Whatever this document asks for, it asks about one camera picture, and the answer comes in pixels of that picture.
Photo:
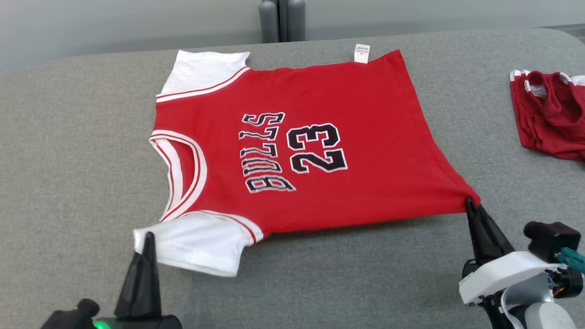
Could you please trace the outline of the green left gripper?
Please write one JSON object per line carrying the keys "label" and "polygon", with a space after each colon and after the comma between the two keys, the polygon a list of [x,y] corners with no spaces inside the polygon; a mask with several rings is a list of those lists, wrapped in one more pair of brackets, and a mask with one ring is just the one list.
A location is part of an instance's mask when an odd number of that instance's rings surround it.
{"label": "green left gripper", "polygon": [[176,316],[162,316],[155,234],[146,233],[135,251],[114,310],[93,318],[96,329],[182,329]]}

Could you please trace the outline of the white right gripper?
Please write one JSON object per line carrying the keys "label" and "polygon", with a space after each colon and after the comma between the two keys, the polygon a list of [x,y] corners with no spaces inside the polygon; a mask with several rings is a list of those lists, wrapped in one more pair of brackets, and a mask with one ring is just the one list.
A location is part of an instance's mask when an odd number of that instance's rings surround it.
{"label": "white right gripper", "polygon": [[529,251],[516,251],[484,207],[474,204],[473,199],[466,200],[466,211],[475,261],[484,265],[459,282],[462,302],[479,304],[481,297],[501,290],[507,304],[553,302],[546,270],[568,267],[547,263]]}

